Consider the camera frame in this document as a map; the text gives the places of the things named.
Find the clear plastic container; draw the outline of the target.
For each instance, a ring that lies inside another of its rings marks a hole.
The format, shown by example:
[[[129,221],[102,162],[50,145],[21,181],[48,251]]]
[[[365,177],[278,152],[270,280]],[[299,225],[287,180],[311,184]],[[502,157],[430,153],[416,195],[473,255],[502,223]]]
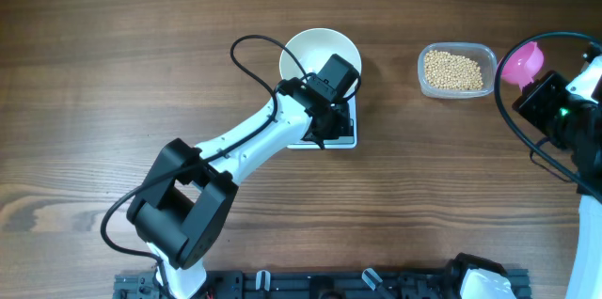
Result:
[[[498,65],[493,51],[469,42],[439,42],[426,46],[418,58],[423,95],[439,99],[471,99],[494,90]]]

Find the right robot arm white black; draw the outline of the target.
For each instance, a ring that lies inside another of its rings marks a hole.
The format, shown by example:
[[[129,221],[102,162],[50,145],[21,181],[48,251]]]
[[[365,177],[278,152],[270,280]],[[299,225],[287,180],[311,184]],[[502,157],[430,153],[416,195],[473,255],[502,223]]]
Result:
[[[591,43],[581,73],[549,71],[521,83],[513,109],[555,147],[571,151],[577,176],[601,190],[601,46]],[[601,197],[580,186],[578,247],[567,298],[601,297]]]

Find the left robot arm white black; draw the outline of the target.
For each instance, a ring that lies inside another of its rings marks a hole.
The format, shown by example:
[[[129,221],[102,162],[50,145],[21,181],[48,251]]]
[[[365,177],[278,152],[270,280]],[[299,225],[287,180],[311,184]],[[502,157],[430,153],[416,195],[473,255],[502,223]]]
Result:
[[[224,227],[240,184],[277,152],[299,143],[339,149],[356,135],[348,103],[359,86],[359,55],[325,54],[318,72],[284,78],[273,98],[230,131],[190,146],[165,145],[127,211],[158,258],[165,294],[190,298],[207,279],[202,263]]]

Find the pink plastic scoop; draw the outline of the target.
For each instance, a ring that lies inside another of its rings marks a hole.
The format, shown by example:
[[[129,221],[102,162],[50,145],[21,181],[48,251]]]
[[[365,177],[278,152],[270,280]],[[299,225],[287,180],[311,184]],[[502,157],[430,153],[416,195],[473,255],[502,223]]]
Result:
[[[544,55],[536,41],[531,41],[506,61],[501,73],[501,79],[508,84],[523,89],[534,82],[535,75],[544,65]]]

